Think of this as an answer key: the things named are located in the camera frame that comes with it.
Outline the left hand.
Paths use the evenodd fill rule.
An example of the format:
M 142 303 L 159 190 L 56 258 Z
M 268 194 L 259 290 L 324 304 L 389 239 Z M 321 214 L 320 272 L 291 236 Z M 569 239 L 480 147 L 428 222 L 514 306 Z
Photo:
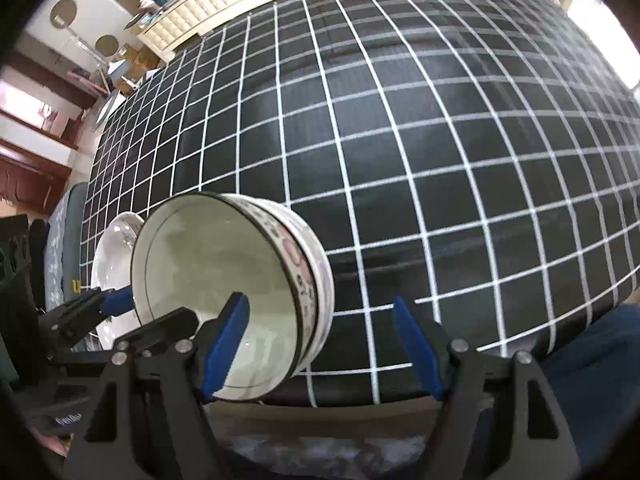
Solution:
M 59 456 L 67 457 L 68 451 L 70 450 L 70 442 L 67 440 L 61 439 L 57 436 L 44 436 L 35 429 L 32 430 L 32 434 L 38 443 L 47 450 L 58 454 Z

